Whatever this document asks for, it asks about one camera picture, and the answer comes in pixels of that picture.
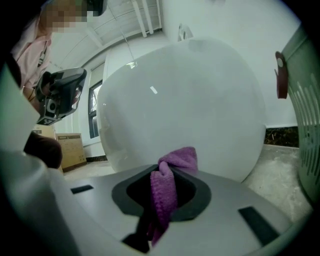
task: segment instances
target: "black slot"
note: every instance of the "black slot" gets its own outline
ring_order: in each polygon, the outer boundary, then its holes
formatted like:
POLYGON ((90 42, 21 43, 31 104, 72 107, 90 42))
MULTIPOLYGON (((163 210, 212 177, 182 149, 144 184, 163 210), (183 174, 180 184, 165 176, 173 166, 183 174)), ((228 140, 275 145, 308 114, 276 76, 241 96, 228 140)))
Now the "black slot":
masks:
POLYGON ((81 193, 81 192, 84 192, 87 190, 92 190, 92 189, 93 189, 93 186, 84 185, 84 186, 78 186, 78 187, 71 188, 71 192, 72 192, 72 194, 78 194, 78 193, 81 193))
POLYGON ((269 244, 279 236, 278 232, 252 206, 238 211, 262 246, 269 244))

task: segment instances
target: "window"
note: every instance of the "window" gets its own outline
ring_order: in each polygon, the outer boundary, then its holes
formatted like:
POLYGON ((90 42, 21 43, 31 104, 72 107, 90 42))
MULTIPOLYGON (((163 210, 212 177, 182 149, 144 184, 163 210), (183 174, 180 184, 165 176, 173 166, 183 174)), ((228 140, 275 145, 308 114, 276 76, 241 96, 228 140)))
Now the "window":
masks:
POLYGON ((89 116, 89 131, 90 138, 98 137, 98 124, 97 124, 97 97, 102 80, 97 82, 89 89, 89 101, 88 101, 88 116, 89 116))

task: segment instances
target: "pink shirt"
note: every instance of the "pink shirt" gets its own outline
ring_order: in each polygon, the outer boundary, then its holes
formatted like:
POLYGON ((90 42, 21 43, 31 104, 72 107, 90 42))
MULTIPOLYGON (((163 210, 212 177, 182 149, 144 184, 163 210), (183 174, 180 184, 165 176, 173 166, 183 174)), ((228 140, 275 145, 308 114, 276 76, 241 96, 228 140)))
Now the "pink shirt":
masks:
POLYGON ((50 45, 52 34, 37 37, 40 16, 36 16, 22 32, 20 41, 13 47, 11 53, 20 67, 21 87, 32 88, 49 65, 50 45), (40 57, 44 60, 40 66, 40 57))

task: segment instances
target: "green laundry basket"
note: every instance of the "green laundry basket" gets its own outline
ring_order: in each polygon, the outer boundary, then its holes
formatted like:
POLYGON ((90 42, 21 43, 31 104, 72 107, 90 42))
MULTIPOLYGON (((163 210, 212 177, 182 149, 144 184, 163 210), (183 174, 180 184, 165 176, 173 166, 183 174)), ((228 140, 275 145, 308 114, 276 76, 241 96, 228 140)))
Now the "green laundry basket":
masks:
POLYGON ((320 198, 320 60, 302 26, 282 51, 288 70, 288 94, 299 132, 301 185, 309 199, 320 198))

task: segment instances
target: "ceiling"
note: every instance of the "ceiling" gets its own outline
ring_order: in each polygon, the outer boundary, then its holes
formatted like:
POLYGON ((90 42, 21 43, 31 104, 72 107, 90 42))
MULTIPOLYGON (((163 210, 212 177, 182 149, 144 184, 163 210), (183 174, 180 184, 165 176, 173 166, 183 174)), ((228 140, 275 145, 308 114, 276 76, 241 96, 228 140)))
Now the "ceiling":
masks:
POLYGON ((144 28, 144 36, 148 36, 149 26, 143 1, 147 4, 152 30, 160 29, 159 1, 108 0, 106 11, 99 17, 89 16, 76 32, 53 34, 50 63, 62 70, 80 67, 99 52, 123 40, 123 35, 130 37, 141 34, 144 28), (139 13, 144 27, 139 24, 139 13))

